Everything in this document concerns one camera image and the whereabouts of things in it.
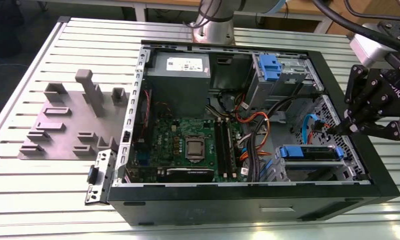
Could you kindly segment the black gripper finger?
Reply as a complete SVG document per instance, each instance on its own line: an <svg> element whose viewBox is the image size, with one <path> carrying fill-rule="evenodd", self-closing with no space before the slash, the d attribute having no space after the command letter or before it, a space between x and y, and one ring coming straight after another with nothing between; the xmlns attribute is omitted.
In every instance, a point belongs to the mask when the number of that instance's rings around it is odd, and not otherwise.
<svg viewBox="0 0 400 240"><path fill-rule="evenodd" d="M375 122L353 124L352 122L344 120L339 124L339 134L341 136L348 136L353 133L381 139L400 140L400 121L393 120L385 126L383 126Z"/></svg>
<svg viewBox="0 0 400 240"><path fill-rule="evenodd" d="M376 123L377 107L371 102L373 94L379 92L381 81L368 79L369 70L359 64L351 67L348 83L345 88L344 103L347 109L340 121L349 121L353 124ZM340 123L328 129L329 134L340 134Z"/></svg>

